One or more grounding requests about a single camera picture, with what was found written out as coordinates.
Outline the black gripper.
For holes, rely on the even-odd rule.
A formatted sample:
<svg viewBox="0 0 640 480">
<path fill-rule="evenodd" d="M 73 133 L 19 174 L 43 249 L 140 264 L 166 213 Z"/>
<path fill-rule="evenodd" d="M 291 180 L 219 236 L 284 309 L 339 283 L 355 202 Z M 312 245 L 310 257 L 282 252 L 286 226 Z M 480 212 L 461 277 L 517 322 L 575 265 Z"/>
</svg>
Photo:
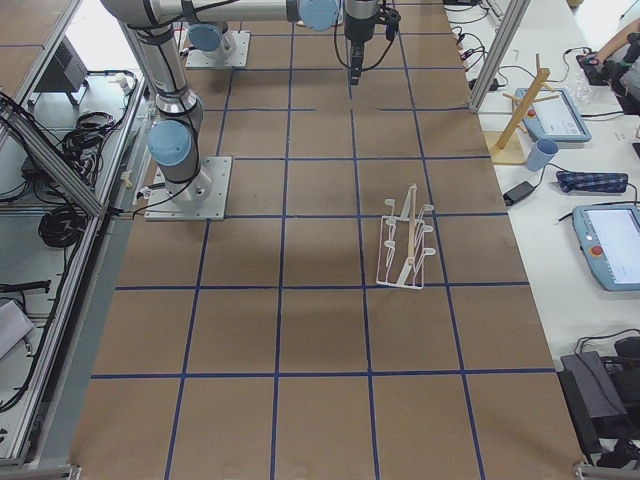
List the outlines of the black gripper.
<svg viewBox="0 0 640 480">
<path fill-rule="evenodd" d="M 376 0 L 344 1 L 344 33 L 348 40 L 370 40 L 375 27 L 382 23 L 380 5 Z M 361 78 L 361 45 L 350 44 L 349 82 L 357 86 Z"/>
</svg>

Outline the person forearm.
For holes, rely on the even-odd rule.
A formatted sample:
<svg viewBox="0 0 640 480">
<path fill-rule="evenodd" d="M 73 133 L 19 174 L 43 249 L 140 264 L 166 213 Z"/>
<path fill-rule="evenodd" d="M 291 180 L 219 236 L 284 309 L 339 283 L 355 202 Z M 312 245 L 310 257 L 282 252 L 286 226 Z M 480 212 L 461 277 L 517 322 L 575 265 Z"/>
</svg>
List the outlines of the person forearm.
<svg viewBox="0 0 640 480">
<path fill-rule="evenodd" d="M 597 62 L 603 64 L 612 54 L 620 50 L 626 43 L 627 37 L 632 33 L 639 32 L 639 24 L 631 23 L 626 28 L 617 32 L 608 42 L 606 42 L 596 55 Z"/>
</svg>

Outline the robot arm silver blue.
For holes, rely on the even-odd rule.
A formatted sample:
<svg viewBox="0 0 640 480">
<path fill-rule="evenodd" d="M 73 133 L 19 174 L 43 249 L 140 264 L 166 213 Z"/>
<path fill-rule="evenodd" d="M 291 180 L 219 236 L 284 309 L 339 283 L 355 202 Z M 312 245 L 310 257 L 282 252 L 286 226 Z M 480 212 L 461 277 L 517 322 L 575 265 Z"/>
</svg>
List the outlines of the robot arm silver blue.
<svg viewBox="0 0 640 480">
<path fill-rule="evenodd" d="M 105 9 L 134 37 L 136 59 L 156 90 L 159 120 L 147 145 L 160 167 L 168 194 L 179 202 L 202 198 L 209 190 L 199 154 L 203 105 L 190 89 L 180 60 L 173 25 L 186 21 L 201 30 L 190 42 L 197 49 L 219 50 L 229 21 L 303 22 L 323 31 L 344 26 L 351 45 L 345 68 L 351 84 L 365 72 L 365 45 L 376 26 L 386 28 L 388 41 L 399 30 L 400 14 L 383 1 L 106 1 Z"/>
<path fill-rule="evenodd" d="M 208 55 L 231 55 L 236 41 L 229 31 L 227 22 L 194 23 L 189 26 L 188 38 L 191 44 Z"/>
</svg>

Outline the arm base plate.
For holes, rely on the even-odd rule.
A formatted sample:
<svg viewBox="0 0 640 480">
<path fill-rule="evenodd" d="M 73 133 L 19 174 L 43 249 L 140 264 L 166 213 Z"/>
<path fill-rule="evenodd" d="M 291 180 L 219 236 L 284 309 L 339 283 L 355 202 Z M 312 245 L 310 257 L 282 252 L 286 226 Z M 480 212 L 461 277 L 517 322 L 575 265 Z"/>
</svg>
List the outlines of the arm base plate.
<svg viewBox="0 0 640 480">
<path fill-rule="evenodd" d="M 232 158 L 206 157 L 200 160 L 200 172 L 179 195 L 178 185 L 154 189 L 149 197 L 151 207 L 143 211 L 148 221 L 223 220 L 226 211 Z"/>
<path fill-rule="evenodd" d="M 227 31 L 215 50 L 193 48 L 187 56 L 186 68 L 191 70 L 245 69 L 251 34 L 249 31 Z"/>
</svg>

